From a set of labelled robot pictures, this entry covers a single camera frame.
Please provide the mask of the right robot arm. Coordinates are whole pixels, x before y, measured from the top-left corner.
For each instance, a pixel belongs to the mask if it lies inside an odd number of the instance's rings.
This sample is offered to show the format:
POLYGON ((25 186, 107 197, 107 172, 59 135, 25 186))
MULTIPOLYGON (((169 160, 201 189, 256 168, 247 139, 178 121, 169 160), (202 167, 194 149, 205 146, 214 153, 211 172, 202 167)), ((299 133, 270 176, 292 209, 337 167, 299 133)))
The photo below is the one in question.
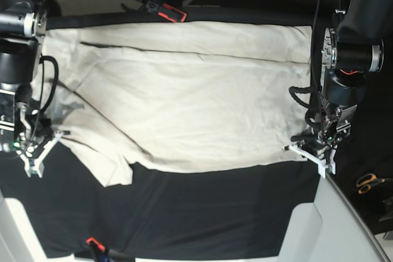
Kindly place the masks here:
POLYGON ((60 15, 55 0, 1 0, 1 151, 27 161, 37 161, 55 137, 44 113, 54 97, 59 68, 42 48, 47 20, 60 15), (40 91, 33 104, 31 83, 45 62, 53 64, 53 85, 47 99, 40 91))

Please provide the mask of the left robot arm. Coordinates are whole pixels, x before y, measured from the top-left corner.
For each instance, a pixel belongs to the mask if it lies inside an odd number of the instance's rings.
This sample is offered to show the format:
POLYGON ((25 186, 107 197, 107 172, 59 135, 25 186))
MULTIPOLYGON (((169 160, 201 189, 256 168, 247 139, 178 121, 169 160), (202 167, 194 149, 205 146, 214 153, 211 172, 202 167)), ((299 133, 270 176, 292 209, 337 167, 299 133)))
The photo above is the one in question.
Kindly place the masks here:
POLYGON ((338 144, 351 132, 351 121, 363 100, 366 77, 382 70, 392 34, 392 1, 340 0, 335 27, 327 28, 321 64, 311 68, 307 88, 290 87, 291 97, 306 109, 304 132, 285 147, 312 161, 321 176, 336 173, 338 144))

